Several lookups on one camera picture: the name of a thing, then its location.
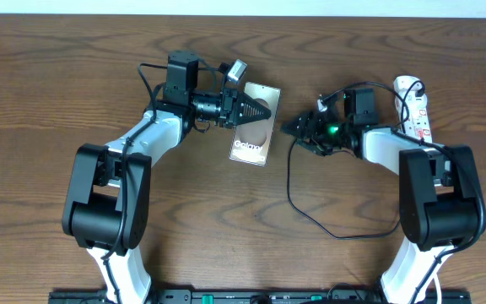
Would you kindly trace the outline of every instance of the white wall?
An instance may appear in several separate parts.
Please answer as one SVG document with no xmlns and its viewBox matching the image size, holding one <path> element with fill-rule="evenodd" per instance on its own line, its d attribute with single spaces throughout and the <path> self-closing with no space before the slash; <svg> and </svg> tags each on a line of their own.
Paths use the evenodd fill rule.
<svg viewBox="0 0 486 304">
<path fill-rule="evenodd" d="M 0 0 L 16 13 L 486 18 L 486 0 Z"/>
</svg>

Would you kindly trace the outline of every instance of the green led light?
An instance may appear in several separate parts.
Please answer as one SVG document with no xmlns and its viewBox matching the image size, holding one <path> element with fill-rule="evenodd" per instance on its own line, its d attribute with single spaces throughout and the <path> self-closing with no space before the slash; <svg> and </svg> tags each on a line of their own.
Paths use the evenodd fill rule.
<svg viewBox="0 0 486 304">
<path fill-rule="evenodd" d="M 338 131 L 338 126 L 330 126 L 327 131 L 330 133 L 330 134 L 334 134 Z"/>
</svg>

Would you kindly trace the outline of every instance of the wooden table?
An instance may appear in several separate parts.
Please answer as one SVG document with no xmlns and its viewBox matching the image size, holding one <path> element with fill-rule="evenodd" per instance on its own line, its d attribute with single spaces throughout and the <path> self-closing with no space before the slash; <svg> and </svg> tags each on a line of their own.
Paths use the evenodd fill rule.
<svg viewBox="0 0 486 304">
<path fill-rule="evenodd" d="M 211 65 L 240 58 L 246 80 L 283 90 L 266 167 L 228 159 L 232 131 L 193 132 L 153 169 L 141 248 L 158 281 L 197 289 L 370 285 L 403 234 L 334 241 L 286 201 L 291 138 L 282 122 L 319 94 L 400 74 L 427 86 L 434 140 L 468 144 L 486 199 L 486 20 L 0 15 L 0 302 L 46 303 L 54 289 L 103 286 L 62 233 L 76 149 L 125 133 L 148 102 L 138 62 L 192 49 Z M 165 71 L 148 70 L 152 84 Z M 211 79 L 204 74 L 201 85 Z M 376 91 L 383 122 L 392 97 Z M 348 155 L 296 148 L 294 202 L 339 235 L 391 229 L 398 179 Z M 444 287 L 486 302 L 486 233 L 447 261 Z"/>
</svg>

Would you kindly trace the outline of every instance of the smartphone box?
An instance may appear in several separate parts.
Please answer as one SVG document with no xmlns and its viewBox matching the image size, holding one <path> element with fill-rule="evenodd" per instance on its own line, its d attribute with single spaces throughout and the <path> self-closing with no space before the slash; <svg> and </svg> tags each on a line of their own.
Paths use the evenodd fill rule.
<svg viewBox="0 0 486 304">
<path fill-rule="evenodd" d="M 245 84 L 245 93 L 267 106 L 271 110 L 271 117 L 267 120 L 250 122 L 236 127 L 229 158 L 265 166 L 280 102 L 280 89 L 248 82 Z"/>
</svg>

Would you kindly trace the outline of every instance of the white power strip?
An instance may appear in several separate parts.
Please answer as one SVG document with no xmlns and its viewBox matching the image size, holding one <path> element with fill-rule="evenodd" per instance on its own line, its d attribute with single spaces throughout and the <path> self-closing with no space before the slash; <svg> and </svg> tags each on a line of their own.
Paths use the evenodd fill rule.
<svg viewBox="0 0 486 304">
<path fill-rule="evenodd" d="M 393 86 L 395 91 L 401 97 L 404 97 L 410 86 L 418 80 L 419 79 L 414 76 L 399 76 L 393 82 Z M 432 143 L 429 116 L 427 113 L 427 95 L 423 94 L 423 96 L 420 97 L 416 96 L 416 92 L 421 88 L 423 88 L 422 84 L 414 85 L 406 96 L 406 104 L 410 112 L 410 117 L 403 124 L 404 132 L 413 138 L 423 138 L 425 142 Z M 395 107 L 397 108 L 399 120 L 402 121 L 402 102 L 398 99 L 398 97 L 395 98 Z M 404 118 L 406 118 L 406 110 L 404 111 L 403 115 Z"/>
</svg>

